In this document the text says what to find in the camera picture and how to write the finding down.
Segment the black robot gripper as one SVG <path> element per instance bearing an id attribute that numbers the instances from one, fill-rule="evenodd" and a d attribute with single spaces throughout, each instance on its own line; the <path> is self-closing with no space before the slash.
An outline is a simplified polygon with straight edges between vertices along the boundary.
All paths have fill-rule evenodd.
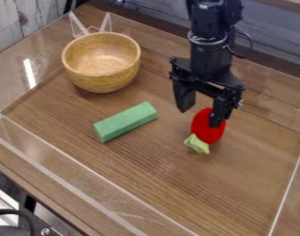
<path id="1" fill-rule="evenodd" d="M 171 57 L 169 78 L 177 108 L 186 112 L 196 105 L 196 93 L 213 98 L 209 127 L 218 127 L 241 105 L 245 83 L 230 72 L 232 40 L 229 34 L 216 39 L 204 39 L 188 32 L 190 57 Z"/>

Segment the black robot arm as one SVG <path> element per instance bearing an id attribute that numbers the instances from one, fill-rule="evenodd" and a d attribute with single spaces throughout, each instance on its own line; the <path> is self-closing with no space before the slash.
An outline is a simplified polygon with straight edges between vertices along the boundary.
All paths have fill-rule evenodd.
<path id="1" fill-rule="evenodd" d="M 185 0 L 190 18 L 190 57 L 171 57 L 169 78 L 181 112 L 196 105 L 196 93 L 213 99 L 209 127 L 218 127 L 241 106 L 244 81 L 230 71 L 234 25 L 242 18 L 241 0 Z"/>

